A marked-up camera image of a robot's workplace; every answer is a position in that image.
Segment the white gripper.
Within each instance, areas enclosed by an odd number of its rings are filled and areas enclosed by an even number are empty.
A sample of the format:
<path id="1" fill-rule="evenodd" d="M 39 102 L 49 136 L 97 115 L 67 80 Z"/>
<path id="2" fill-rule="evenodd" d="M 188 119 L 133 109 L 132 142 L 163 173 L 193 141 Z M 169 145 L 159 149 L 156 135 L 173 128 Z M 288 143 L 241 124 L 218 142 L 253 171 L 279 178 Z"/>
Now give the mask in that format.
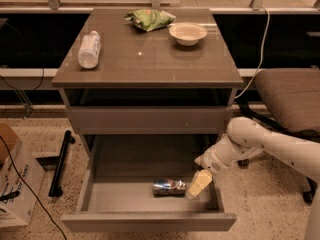
<path id="1" fill-rule="evenodd" d="M 195 173 L 186 197 L 196 198 L 212 182 L 212 175 L 218 175 L 234 162 L 249 159 L 260 152 L 259 148 L 241 146 L 224 134 L 219 141 L 194 160 L 200 169 Z"/>

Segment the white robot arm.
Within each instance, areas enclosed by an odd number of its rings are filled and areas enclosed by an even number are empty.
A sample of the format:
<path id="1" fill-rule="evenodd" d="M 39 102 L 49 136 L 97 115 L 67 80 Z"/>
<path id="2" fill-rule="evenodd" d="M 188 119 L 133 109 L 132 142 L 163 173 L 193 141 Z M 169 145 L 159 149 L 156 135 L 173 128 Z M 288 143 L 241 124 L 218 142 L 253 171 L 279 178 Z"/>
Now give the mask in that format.
<path id="1" fill-rule="evenodd" d="M 252 119 L 232 118 L 226 133 L 194 162 L 202 167 L 186 196 L 197 197 L 222 170 L 233 162 L 264 151 L 317 183 L 304 240 L 320 239 L 320 144 L 270 131 Z"/>

